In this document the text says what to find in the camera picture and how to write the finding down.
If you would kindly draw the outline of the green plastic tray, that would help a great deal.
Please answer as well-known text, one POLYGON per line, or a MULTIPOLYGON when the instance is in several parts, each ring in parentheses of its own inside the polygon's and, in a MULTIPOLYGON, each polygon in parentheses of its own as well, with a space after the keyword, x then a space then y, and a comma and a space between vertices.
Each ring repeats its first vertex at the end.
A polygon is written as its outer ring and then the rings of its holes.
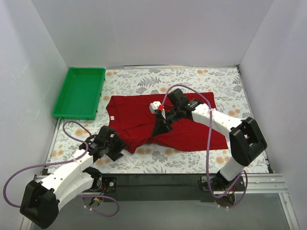
POLYGON ((105 68, 69 68, 52 115, 59 119, 95 120, 105 73, 105 68))

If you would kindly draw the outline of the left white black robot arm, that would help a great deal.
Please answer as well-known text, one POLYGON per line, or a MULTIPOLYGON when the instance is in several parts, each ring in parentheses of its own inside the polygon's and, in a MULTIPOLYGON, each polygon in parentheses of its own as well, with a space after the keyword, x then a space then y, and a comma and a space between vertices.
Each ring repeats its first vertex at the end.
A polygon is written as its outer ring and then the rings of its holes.
POLYGON ((25 188, 20 213, 41 229, 48 228, 59 211, 86 190, 105 188, 101 172, 92 165, 103 156, 121 158, 126 143, 108 126, 82 141, 67 163, 39 182, 32 180, 25 188))

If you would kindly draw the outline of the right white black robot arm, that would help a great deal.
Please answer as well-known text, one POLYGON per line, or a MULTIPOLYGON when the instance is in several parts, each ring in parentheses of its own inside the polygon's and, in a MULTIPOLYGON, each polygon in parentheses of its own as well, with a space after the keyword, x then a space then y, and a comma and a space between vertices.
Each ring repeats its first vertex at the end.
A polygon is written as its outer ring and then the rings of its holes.
POLYGON ((172 108, 165 110, 159 101, 150 103, 149 109, 155 115, 152 136, 172 131, 172 124, 180 119, 206 125, 209 135, 217 131, 230 140, 231 158, 214 177, 207 177, 207 187, 228 192, 239 180, 243 170, 249 166, 267 148, 267 142, 254 118, 235 118, 212 108, 205 97, 188 99, 181 89, 168 92, 164 99, 169 99, 172 108))

